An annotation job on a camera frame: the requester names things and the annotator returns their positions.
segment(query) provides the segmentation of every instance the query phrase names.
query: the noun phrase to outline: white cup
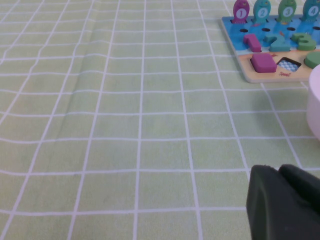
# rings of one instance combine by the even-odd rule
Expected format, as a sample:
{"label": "white cup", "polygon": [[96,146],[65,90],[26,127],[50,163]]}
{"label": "white cup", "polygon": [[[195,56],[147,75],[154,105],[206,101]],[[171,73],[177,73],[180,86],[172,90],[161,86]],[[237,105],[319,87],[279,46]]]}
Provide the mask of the white cup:
{"label": "white cup", "polygon": [[306,119],[311,131],[320,140],[320,65],[312,70],[309,77]]}

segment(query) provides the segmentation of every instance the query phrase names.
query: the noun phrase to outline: puzzle slot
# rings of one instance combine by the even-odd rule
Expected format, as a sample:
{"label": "puzzle slot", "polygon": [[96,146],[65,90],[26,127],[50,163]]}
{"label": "puzzle slot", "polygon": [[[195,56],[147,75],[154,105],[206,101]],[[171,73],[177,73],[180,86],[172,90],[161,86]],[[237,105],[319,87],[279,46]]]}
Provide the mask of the puzzle slot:
{"label": "puzzle slot", "polygon": [[290,72],[296,72],[298,68],[301,66],[301,63],[294,61],[290,58],[283,57],[281,60],[277,63],[277,65],[283,69],[286,69]]}

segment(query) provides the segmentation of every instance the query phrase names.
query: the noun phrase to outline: green tablecloth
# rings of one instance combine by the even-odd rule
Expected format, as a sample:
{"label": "green tablecloth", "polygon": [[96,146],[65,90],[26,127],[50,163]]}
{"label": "green tablecloth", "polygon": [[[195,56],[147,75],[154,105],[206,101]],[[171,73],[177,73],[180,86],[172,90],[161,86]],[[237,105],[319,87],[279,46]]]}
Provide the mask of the green tablecloth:
{"label": "green tablecloth", "polygon": [[0,240],[248,240],[253,165],[320,176],[308,85],[246,83],[233,4],[0,1]]}

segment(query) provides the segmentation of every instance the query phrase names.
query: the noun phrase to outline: toy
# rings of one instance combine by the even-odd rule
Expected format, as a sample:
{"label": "toy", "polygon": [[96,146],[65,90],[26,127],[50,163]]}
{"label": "toy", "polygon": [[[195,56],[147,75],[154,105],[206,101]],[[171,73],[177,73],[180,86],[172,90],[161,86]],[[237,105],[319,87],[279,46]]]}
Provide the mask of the toy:
{"label": "toy", "polygon": [[254,24],[264,24],[267,22],[271,11],[271,3],[269,0],[257,0],[253,6]]}
{"label": "toy", "polygon": [[320,65],[320,52],[309,52],[305,57],[304,64],[311,69],[314,69],[316,66]]}
{"label": "toy", "polygon": [[291,22],[297,9],[297,3],[295,0],[281,0],[278,8],[279,17],[277,22],[289,23]]}
{"label": "toy", "polygon": [[250,5],[247,0],[236,0],[233,5],[233,24],[245,24],[249,15]]}
{"label": "toy", "polygon": [[236,0],[234,17],[221,19],[248,82],[306,82],[320,64],[320,0],[306,0],[303,15],[294,15],[296,6],[294,0],[282,0],[279,16],[269,15],[270,2],[258,0],[249,16],[247,1]]}
{"label": "toy", "polygon": [[269,53],[255,53],[251,63],[257,73],[275,73],[277,64]]}
{"label": "toy", "polygon": [[316,66],[309,78],[309,94],[306,119],[313,134],[320,140],[320,65]]}
{"label": "toy", "polygon": [[303,17],[302,21],[315,22],[320,11],[320,0],[306,0],[303,5]]}

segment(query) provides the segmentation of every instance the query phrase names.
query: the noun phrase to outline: number-shaped puzzle piece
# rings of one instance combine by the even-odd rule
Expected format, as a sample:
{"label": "number-shaped puzzle piece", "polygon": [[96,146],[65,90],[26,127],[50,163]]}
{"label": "number-shaped puzzle piece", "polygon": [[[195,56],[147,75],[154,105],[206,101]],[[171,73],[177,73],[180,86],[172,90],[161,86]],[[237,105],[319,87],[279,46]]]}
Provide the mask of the number-shaped puzzle piece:
{"label": "number-shaped puzzle piece", "polygon": [[271,43],[270,52],[289,52],[290,44],[286,43],[285,37],[280,34],[268,34],[264,37],[264,41]]}
{"label": "number-shaped puzzle piece", "polygon": [[298,43],[297,49],[300,51],[314,50],[317,45],[317,42],[313,40],[309,34],[306,33],[294,33],[291,39],[292,41]]}

